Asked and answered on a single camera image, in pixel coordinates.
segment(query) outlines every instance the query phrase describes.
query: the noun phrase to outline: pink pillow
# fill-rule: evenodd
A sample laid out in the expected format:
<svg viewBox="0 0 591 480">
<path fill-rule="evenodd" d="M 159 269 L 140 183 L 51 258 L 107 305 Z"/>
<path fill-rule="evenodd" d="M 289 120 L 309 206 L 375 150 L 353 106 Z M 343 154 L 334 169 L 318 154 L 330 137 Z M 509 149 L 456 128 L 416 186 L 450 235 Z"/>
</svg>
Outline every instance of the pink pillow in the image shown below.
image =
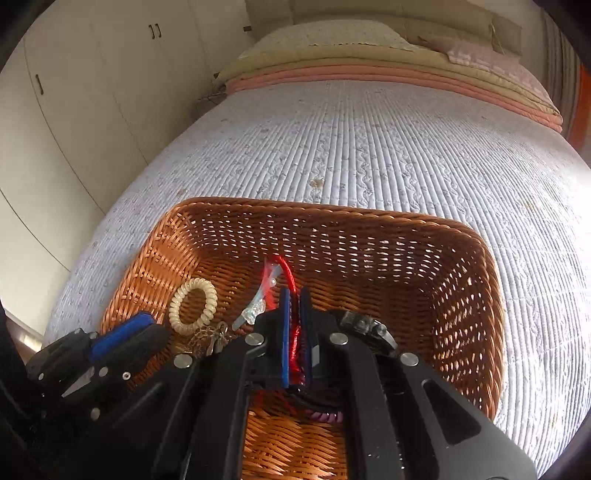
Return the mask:
<svg viewBox="0 0 591 480">
<path fill-rule="evenodd" d="M 552 105 L 552 100 L 542 84 L 516 59 L 458 38 L 438 35 L 423 35 L 421 38 L 431 49 L 447 55 L 450 62 L 495 73 Z"/>
</svg>

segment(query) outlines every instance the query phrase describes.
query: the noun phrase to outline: cream coil hair tie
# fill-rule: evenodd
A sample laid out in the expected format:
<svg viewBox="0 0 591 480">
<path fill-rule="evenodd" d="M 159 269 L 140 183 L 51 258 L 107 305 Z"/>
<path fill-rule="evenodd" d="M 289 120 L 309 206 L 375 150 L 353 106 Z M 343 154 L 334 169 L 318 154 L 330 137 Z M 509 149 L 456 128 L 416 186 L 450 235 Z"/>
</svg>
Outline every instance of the cream coil hair tie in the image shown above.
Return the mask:
<svg viewBox="0 0 591 480">
<path fill-rule="evenodd" d="M 181 303 L 187 294 L 199 288 L 205 293 L 205 308 L 203 313 L 196 322 L 183 323 L 179 317 L 179 310 Z M 189 336 L 194 334 L 197 330 L 202 328 L 204 325 L 209 325 L 209 322 L 213 319 L 213 314 L 216 313 L 217 308 L 217 291 L 216 287 L 209 280 L 204 278 L 192 278 L 188 282 L 184 283 L 174 294 L 173 299 L 170 301 L 170 308 L 168 310 L 168 319 L 170 320 L 170 326 L 179 335 Z"/>
</svg>

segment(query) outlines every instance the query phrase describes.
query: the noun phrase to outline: white wardrobe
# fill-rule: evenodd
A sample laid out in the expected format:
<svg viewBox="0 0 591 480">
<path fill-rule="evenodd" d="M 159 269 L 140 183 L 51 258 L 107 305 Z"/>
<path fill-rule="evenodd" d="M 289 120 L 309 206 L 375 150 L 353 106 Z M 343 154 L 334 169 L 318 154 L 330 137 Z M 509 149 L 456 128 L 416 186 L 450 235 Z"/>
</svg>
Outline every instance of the white wardrobe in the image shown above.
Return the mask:
<svg viewBox="0 0 591 480">
<path fill-rule="evenodd" d="M 248 24 L 243 0 L 56 0 L 33 23 L 0 73 L 0 299 L 18 323 L 43 334 L 96 225 L 196 120 Z"/>
</svg>

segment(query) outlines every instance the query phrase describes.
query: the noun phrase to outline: bed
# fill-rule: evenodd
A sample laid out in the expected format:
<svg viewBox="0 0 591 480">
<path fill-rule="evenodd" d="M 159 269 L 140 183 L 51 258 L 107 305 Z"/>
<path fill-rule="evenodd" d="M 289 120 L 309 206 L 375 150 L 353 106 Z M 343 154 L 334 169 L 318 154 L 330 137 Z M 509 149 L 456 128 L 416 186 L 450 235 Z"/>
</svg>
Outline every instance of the bed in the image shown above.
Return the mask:
<svg viewBox="0 0 591 480">
<path fill-rule="evenodd" d="M 591 170 L 561 137 L 560 113 L 543 87 L 515 70 L 519 27 L 460 0 L 247 7 L 262 41 L 220 72 L 228 98 L 106 215 L 56 304 L 46 343 L 74 327 L 98 328 L 157 220 L 186 198 L 459 220 L 487 242 L 504 297 L 495 423 L 542 474 L 591 406 Z M 375 27 L 360 40 L 364 27 L 350 27 L 345 38 L 344 24 L 322 24 L 319 39 L 309 28 L 350 18 L 398 35 Z"/>
</svg>

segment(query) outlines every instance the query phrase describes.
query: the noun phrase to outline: striped curtain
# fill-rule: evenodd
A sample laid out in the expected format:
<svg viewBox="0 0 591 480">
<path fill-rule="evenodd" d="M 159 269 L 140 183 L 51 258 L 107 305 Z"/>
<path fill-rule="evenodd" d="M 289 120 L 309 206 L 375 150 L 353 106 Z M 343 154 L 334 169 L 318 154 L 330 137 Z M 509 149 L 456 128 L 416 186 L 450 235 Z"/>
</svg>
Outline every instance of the striped curtain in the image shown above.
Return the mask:
<svg viewBox="0 0 591 480">
<path fill-rule="evenodd" d="M 546 29 L 545 88 L 564 119 L 562 135 L 569 138 L 580 95 L 581 61 L 548 13 L 542 10 Z"/>
</svg>

